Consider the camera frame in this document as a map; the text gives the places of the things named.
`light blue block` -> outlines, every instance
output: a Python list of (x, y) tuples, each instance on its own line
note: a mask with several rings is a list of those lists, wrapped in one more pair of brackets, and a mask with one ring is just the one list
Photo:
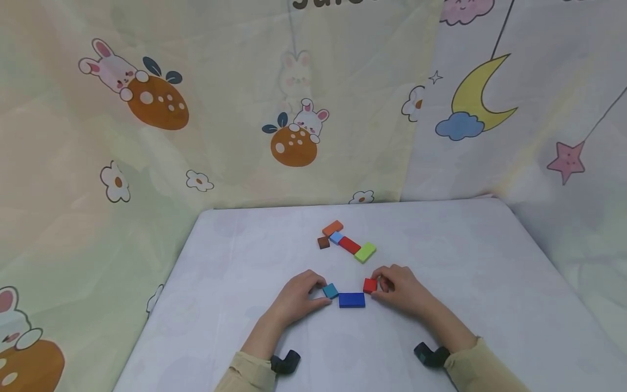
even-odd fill
[(322, 287), (322, 291), (324, 291), (324, 295), (326, 295), (329, 299), (333, 299), (338, 296), (337, 289), (335, 288), (335, 285), (333, 283), (328, 286)]
[(331, 234), (331, 236), (329, 237), (331, 242), (336, 244), (336, 245), (340, 245), (340, 240), (342, 238), (344, 238), (344, 235), (342, 233), (340, 233), (339, 231), (336, 231), (335, 233)]

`green block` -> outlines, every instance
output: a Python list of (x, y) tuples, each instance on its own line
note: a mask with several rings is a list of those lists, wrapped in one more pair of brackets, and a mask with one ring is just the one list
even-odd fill
[(360, 250), (357, 251), (357, 253), (355, 253), (355, 258), (358, 262), (363, 264), (367, 262), (370, 256), (372, 256), (372, 254), (376, 251), (377, 247), (367, 242)]

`blue cloud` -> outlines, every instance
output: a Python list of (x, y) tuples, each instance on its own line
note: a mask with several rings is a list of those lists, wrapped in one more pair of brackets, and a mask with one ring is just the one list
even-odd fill
[(435, 127), (435, 133), (440, 136), (448, 136), (457, 142), (465, 137), (479, 136), (484, 127), (485, 124), (479, 121), (476, 115), (456, 112), (451, 114), (448, 120), (440, 121)]

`beige sleeve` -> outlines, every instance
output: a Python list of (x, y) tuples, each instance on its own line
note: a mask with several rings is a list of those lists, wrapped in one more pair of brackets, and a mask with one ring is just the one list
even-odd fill
[(529, 392), (482, 338), (470, 350), (448, 357), (444, 367), (459, 392)]
[(239, 351), (215, 392), (271, 392), (274, 386), (275, 373), (270, 368), (270, 361)]

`pink star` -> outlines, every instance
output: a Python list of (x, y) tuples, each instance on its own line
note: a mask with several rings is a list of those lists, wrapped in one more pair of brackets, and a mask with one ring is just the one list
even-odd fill
[(572, 173), (583, 173), (586, 171), (579, 158), (585, 142), (584, 140), (574, 147), (557, 142), (557, 158), (547, 166), (547, 169), (562, 173), (562, 185), (566, 185), (566, 181), (568, 181)]

